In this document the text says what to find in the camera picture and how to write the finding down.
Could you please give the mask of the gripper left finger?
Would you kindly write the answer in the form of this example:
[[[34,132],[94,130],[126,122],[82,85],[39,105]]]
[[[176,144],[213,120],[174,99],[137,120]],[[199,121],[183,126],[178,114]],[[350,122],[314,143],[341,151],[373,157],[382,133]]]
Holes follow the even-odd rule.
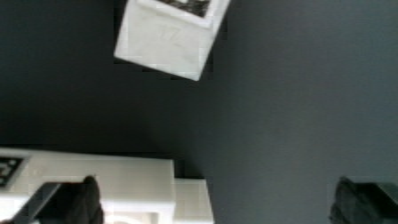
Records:
[[[46,182],[7,224],[105,224],[96,178],[87,176],[80,182]]]

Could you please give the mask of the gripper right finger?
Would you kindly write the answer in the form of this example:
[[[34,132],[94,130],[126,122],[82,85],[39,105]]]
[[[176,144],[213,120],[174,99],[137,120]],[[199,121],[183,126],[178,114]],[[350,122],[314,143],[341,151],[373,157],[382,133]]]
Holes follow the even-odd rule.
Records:
[[[330,224],[398,224],[398,185],[339,178]]]

